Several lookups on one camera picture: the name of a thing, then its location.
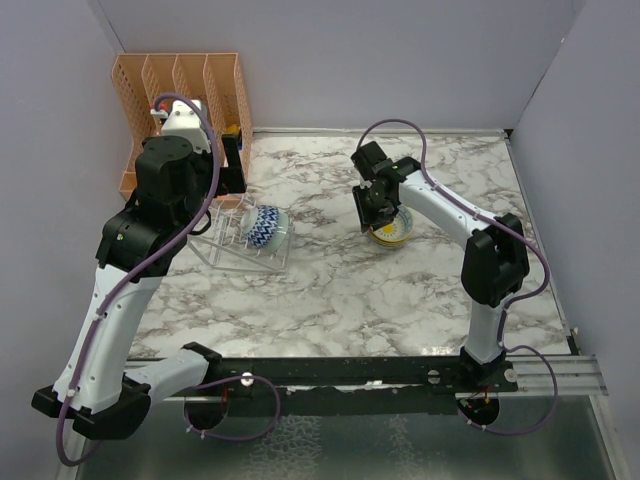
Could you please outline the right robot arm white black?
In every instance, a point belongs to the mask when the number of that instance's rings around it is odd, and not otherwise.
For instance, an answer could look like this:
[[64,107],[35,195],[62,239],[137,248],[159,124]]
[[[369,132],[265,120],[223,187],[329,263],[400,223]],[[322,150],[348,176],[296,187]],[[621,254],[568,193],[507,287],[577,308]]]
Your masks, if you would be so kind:
[[491,384],[505,350],[499,345],[501,310],[506,300],[518,292],[530,267],[525,246],[500,230],[508,227],[522,232],[520,220],[507,214],[497,226],[480,216],[482,210],[450,191],[430,184],[411,157],[392,161],[384,153],[368,158],[359,153],[351,160],[368,184],[352,189],[361,230],[376,231],[391,224],[406,206],[420,213],[464,249],[461,282],[472,300],[467,339],[461,349],[461,383],[481,391]]

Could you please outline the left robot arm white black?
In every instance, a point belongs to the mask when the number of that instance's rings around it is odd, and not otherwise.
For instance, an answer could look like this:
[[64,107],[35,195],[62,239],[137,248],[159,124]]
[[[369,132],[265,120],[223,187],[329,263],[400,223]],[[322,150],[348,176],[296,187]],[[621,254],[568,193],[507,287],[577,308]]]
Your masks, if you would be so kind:
[[73,353],[31,402],[94,441],[126,439],[160,401],[189,388],[210,394],[221,380],[219,354],[195,342],[156,364],[125,368],[142,315],[187,243],[171,240],[191,225],[210,190],[213,158],[181,136],[149,137],[135,174],[124,209],[103,227],[93,297]]

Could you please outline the red and blue patterned bowl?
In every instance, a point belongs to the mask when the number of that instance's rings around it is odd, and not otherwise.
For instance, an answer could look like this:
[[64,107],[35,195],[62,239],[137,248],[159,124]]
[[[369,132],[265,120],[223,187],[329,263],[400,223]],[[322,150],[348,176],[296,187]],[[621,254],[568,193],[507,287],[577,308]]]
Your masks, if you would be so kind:
[[249,246],[261,249],[273,238],[280,219],[280,210],[274,206],[259,205],[244,212],[240,220],[242,237]]

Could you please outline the yellow teal patterned bowl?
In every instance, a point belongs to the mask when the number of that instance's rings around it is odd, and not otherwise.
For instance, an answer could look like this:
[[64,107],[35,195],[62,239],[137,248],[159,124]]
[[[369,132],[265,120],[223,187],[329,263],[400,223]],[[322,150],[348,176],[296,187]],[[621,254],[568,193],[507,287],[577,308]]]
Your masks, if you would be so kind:
[[369,229],[368,237],[378,245],[397,248],[405,244],[413,230],[413,215],[405,206],[401,205],[394,220],[378,230]]

